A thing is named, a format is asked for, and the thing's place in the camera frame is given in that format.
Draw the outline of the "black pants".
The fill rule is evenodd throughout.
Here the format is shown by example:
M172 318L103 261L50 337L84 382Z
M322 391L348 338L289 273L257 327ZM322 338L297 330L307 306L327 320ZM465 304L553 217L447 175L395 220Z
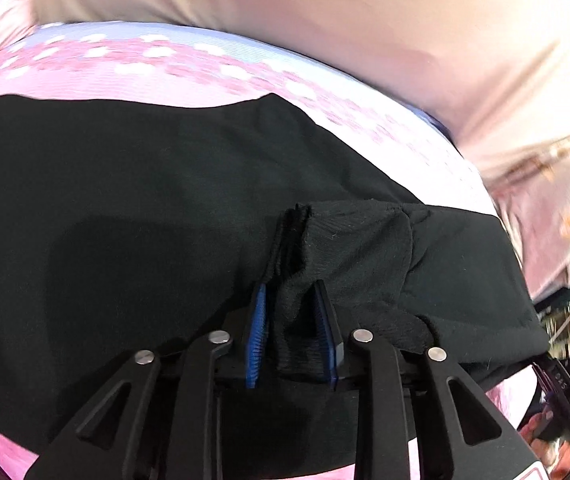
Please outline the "black pants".
M41 453L128 352L182 349L269 286L270 391L231 411L253 478L355 456L315 314L438 346L484 389L547 351L500 221L430 206L275 94L227 106L0 97L0 433Z

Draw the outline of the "pink floral curtain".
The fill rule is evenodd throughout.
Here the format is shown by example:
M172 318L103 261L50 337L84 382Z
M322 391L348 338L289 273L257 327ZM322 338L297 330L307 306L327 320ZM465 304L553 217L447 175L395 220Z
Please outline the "pink floral curtain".
M570 284L570 136L484 180L530 297Z

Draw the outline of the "pink floral bed sheet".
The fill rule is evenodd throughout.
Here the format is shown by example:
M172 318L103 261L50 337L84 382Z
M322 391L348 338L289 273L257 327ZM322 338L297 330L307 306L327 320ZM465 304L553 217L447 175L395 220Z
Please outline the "pink floral bed sheet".
M302 110L422 203L497 218L479 173L438 131L339 70L263 42L140 23L45 26L0 51L0 97L210 108L275 94ZM27 479L253 479L227 458L233 408L248 390L239 310L189 341L128 352L41 453ZM337 310L347 377L288 381L355 397L350 464L286 478L542 479L546 468L501 408L442 347L402 351Z

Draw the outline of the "beige fabric headboard cover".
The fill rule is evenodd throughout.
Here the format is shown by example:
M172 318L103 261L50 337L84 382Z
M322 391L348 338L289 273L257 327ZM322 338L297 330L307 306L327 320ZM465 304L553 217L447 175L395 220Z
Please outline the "beige fabric headboard cover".
M570 139L570 0L34 0L50 22L163 22L292 50L432 115L480 165Z

